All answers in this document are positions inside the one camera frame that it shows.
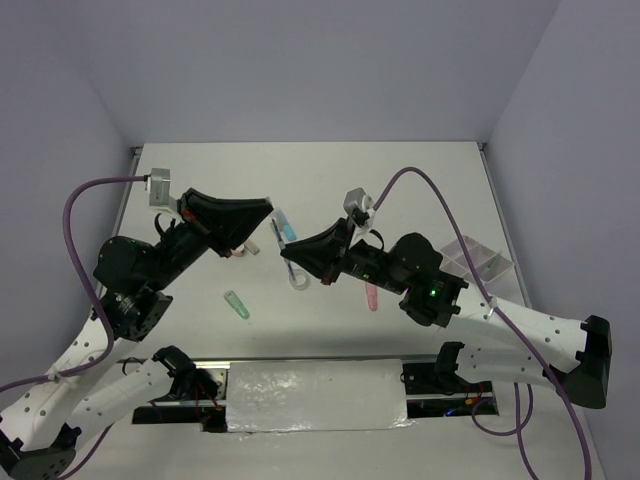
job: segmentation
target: pink tube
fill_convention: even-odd
[[[364,282],[364,288],[367,292],[367,304],[369,305],[369,310],[375,312],[378,310],[378,287],[369,282]]]

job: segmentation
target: white foam block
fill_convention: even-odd
[[[230,432],[382,430],[407,420],[400,360],[233,363]]]

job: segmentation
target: wire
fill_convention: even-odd
[[[444,211],[445,211],[445,213],[447,215],[447,218],[449,219],[449,222],[451,223],[451,226],[453,227],[453,230],[456,233],[456,237],[458,238],[458,242],[460,243],[460,246],[462,248],[462,253],[464,254],[464,257],[465,257],[467,263],[469,264],[469,269],[471,270],[471,274],[473,275],[473,278],[474,278],[474,280],[476,282],[476,285],[478,286],[478,289],[480,290],[480,293],[482,293],[482,296],[485,298],[487,303],[490,303],[491,302],[491,295],[489,295],[489,292],[484,287],[484,285],[482,283],[482,280],[480,279],[480,275],[478,274],[478,271],[476,270],[476,267],[473,265],[473,261],[471,260],[471,255],[469,254],[469,249],[467,248],[467,245],[465,244],[465,242],[464,242],[464,240],[462,238],[462,232],[460,231],[460,228],[458,227],[458,223],[456,222],[455,218],[453,217],[453,213],[451,212],[451,209],[449,208],[449,205],[447,204],[446,200],[442,196],[442,193],[440,192],[440,190],[438,189],[436,184],[433,182],[433,180],[431,180],[431,178],[429,178],[429,176],[426,173],[424,173],[422,170],[420,170],[419,168],[416,168],[416,167],[405,167],[405,168],[400,169],[391,178],[391,180],[389,181],[387,186],[384,188],[384,190],[382,191],[382,194],[380,195],[380,198],[378,198],[378,200],[376,201],[375,205],[373,206],[373,209],[377,211],[380,208],[380,206],[382,205],[384,200],[387,198],[387,195],[389,195],[389,192],[393,188],[393,185],[398,181],[398,179],[402,175],[404,175],[405,173],[408,173],[408,172],[413,172],[413,173],[419,175],[420,177],[422,177],[422,179],[429,184],[429,186],[433,190],[433,193],[435,193],[436,197],[438,197],[438,200],[440,201],[440,204],[442,205],[442,208],[444,209]],[[507,326],[513,331],[513,333],[516,334],[516,336],[522,341],[522,343],[525,344],[525,346],[529,349],[529,351],[532,353],[532,355],[534,357],[536,357],[536,360],[538,361],[538,363],[540,363],[540,365],[542,365],[542,368],[543,368],[547,378],[551,381],[551,383],[553,384],[553,386],[556,389],[556,392],[558,393],[558,395],[562,399],[562,402],[564,403],[564,405],[565,405],[565,407],[567,409],[567,412],[569,413],[569,417],[571,417],[571,422],[573,423],[573,426],[575,427],[576,434],[577,434],[578,440],[580,442],[580,447],[582,448],[582,456],[583,456],[583,460],[584,460],[584,479],[585,480],[591,480],[591,476],[592,476],[591,453],[589,452],[589,445],[587,443],[587,437],[584,434],[584,430],[582,429],[582,425],[580,425],[580,420],[578,419],[578,415],[576,414],[576,411],[573,408],[573,405],[571,405],[571,401],[569,400],[569,397],[567,396],[567,393],[564,391],[564,388],[562,388],[562,384],[560,383],[560,381],[556,377],[555,373],[553,373],[553,371],[551,370],[551,367],[549,366],[547,361],[544,359],[542,354],[535,347],[535,345],[533,343],[531,343],[531,341],[527,338],[527,336],[520,331],[518,326],[515,323],[513,323],[513,321],[507,316],[507,314],[505,314],[502,311],[502,309],[500,309],[499,306],[496,307],[494,311],[507,324]],[[519,430],[520,433],[521,433],[522,426],[518,424],[518,425],[516,425],[516,429]],[[520,447],[520,453],[523,456],[523,459],[526,458],[526,454],[524,452],[524,445],[522,444],[522,442],[519,442],[518,446]]]
[[[524,427],[518,428],[520,425],[520,388],[517,383],[513,384],[513,390],[516,395],[516,437],[518,438],[518,449],[520,450],[520,456],[522,457],[522,463],[524,463],[527,472],[531,475],[533,480],[538,480],[538,476],[536,472],[533,471],[533,467],[531,463],[529,463],[529,458],[527,458],[527,451],[524,448],[524,440],[522,440],[522,430]]]
[[[96,453],[96,450],[98,450],[98,447],[104,440],[104,437],[107,436],[107,433],[109,433],[109,430],[111,430],[111,427],[113,427],[113,425],[109,425],[107,428],[105,428],[98,437],[98,440],[96,440],[96,443],[93,444],[93,447],[91,447],[91,450],[89,450],[89,453],[87,453],[82,461],[76,467],[74,467],[73,470],[70,470],[69,473],[65,473],[61,477],[58,477],[58,480],[67,480],[68,478],[71,478],[73,475],[78,473],[78,471],[82,467],[84,467],[89,460],[91,460],[91,457],[93,457],[93,454]]]
[[[209,395],[209,393],[205,390],[205,388],[202,386],[202,383],[199,383],[198,385],[200,385],[200,388],[202,389],[202,391],[204,392],[204,394],[207,396],[207,398],[211,401],[211,403],[213,403],[213,406],[215,407],[216,410],[218,410],[219,412],[222,411],[222,407],[220,405],[218,405],[218,402],[216,402],[215,398],[212,398],[211,395]]]
[[[78,188],[76,188],[71,193],[71,195],[67,199],[67,202],[65,203],[64,212],[62,215],[62,232],[64,234],[64,242],[67,246],[67,251],[69,252],[69,256],[71,257],[71,263],[73,263],[73,267],[76,269],[76,272],[80,277],[80,282],[82,283],[82,286],[84,287],[84,290],[87,293],[89,300],[91,301],[91,305],[93,306],[93,309],[95,310],[96,314],[98,315],[98,318],[100,319],[100,322],[102,323],[102,326],[104,327],[105,333],[107,335],[107,347],[94,360],[89,361],[83,365],[79,365],[77,367],[69,368],[67,370],[62,370],[58,372],[57,374],[60,376],[72,377],[74,375],[82,373],[96,366],[111,354],[111,351],[113,350],[113,344],[115,341],[113,336],[113,329],[111,328],[109,319],[107,318],[107,315],[104,312],[102,305],[100,305],[100,300],[98,299],[96,292],[93,290],[93,286],[91,285],[91,280],[89,280],[87,272],[82,266],[82,262],[80,261],[80,257],[78,256],[78,252],[76,251],[75,244],[73,243],[73,239],[71,237],[71,209],[73,208],[73,204],[82,192],[84,192],[85,190],[88,190],[91,187],[95,187],[97,185],[105,185],[109,183],[143,182],[145,181],[145,179],[146,177],[144,176],[138,176],[138,177],[99,178],[96,180],[92,180],[90,182],[83,183]],[[39,375],[36,377],[16,380],[15,382],[10,382],[10,383],[7,383],[6,385],[1,386],[0,394],[12,388],[21,387],[23,385],[30,385],[33,383],[37,383],[37,384],[47,383],[50,381],[51,380],[47,375]]]
[[[519,421],[517,422],[517,425],[520,425],[519,429],[518,427],[516,427],[513,430],[508,430],[506,432],[496,432],[495,430],[489,430],[487,427],[481,425],[480,422],[478,422],[478,419],[476,417],[478,408],[480,408],[485,403],[490,402],[491,400],[493,400],[493,398],[485,398],[476,402],[471,409],[471,420],[480,430],[488,433],[489,435],[493,435],[494,437],[509,437],[511,435],[517,434],[519,430],[522,431],[524,427],[527,426],[529,420],[531,420],[531,416],[533,415],[533,388],[531,388],[531,385],[527,384],[527,390],[529,391],[529,408],[527,409],[527,415],[524,418],[524,422],[522,422],[522,424],[520,424]]]

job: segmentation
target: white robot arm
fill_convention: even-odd
[[[175,347],[161,349],[135,374],[91,393],[160,321],[173,301],[162,290],[209,248],[229,257],[273,210],[268,199],[219,200],[193,189],[175,200],[164,169],[152,170],[147,187],[152,209],[175,221],[162,230],[156,217],[156,245],[122,236],[108,239],[93,272],[106,289],[100,304],[113,330],[113,349],[94,367],[64,375],[107,351],[108,337],[94,312],[47,372],[49,381],[0,414],[0,465],[14,479],[57,478],[86,441],[150,400],[181,398],[194,388],[216,396],[217,385],[206,371]]]

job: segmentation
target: metal bracket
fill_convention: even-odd
[[[146,185],[149,192],[149,208],[182,221],[182,216],[178,212],[178,202],[169,195],[170,186],[171,171],[168,168],[151,169]]]

